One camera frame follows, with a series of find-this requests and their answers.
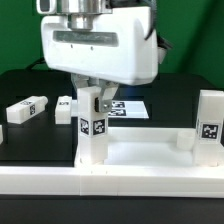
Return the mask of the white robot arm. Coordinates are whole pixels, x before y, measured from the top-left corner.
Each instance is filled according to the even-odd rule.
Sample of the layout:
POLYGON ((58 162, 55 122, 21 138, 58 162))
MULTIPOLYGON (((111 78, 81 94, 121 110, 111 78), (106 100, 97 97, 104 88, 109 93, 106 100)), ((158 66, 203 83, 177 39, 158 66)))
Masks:
POLYGON ((36 0, 46 64, 77 89, 97 86, 108 112, 119 85, 152 82, 171 44, 156 32, 157 0, 36 0))

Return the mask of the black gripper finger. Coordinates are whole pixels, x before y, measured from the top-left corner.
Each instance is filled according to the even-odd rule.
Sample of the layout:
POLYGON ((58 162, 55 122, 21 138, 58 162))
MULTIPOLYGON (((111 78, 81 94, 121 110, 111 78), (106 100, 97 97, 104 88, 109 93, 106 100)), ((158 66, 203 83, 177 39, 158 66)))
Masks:
POLYGON ((112 81, 99 80, 97 86, 100 88, 100 93, 95 99, 95 110, 97 112, 110 112, 118 84, 112 81))
POLYGON ((78 90, 88 86, 89 78, 80 74, 71 74, 71 81, 75 90, 78 90))

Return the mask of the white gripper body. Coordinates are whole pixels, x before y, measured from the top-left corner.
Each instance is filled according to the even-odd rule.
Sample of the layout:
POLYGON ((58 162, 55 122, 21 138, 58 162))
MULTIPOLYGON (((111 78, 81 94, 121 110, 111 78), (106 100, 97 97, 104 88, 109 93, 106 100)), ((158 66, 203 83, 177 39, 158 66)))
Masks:
POLYGON ((36 0, 47 65, 128 85, 158 74, 156 0, 36 0))

